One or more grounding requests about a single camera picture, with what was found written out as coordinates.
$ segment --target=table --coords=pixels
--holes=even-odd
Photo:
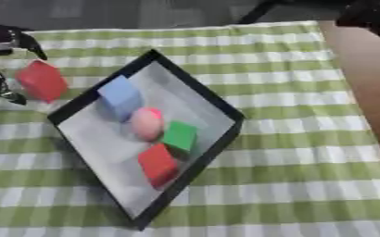
[[[52,104],[0,99],[0,236],[380,236],[380,147],[317,22],[33,35],[70,90]],[[139,232],[121,226],[45,114],[149,48],[247,121]],[[31,59],[18,51],[0,69],[12,77]]]
[[[380,37],[363,29],[338,28],[332,21],[321,27],[380,143]]]

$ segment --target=box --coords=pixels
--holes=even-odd
[[[189,157],[179,173],[154,189],[138,164],[152,143],[137,140],[129,124],[104,109],[97,90],[123,75],[136,86],[146,106],[197,127]],[[131,225],[143,230],[239,134],[244,116],[209,88],[155,50],[138,57],[54,111],[48,119],[108,190]]]

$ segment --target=ball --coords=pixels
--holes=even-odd
[[[154,141],[162,133],[164,121],[161,112],[154,107],[142,107],[131,116],[133,132],[145,141]]]

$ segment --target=white paper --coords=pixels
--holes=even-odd
[[[158,62],[138,71],[130,80],[140,90],[145,106],[156,107],[162,112],[166,126],[170,120],[177,119],[197,127],[195,146],[188,160],[179,163],[180,174],[234,124]],[[115,120],[99,99],[58,127],[133,218],[170,184],[160,190],[151,186],[137,156],[152,143],[137,139],[130,124]]]

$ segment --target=floor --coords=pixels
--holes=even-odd
[[[34,30],[155,29],[236,23],[261,0],[0,0],[0,24]],[[296,0],[260,21],[335,19],[347,0]]]

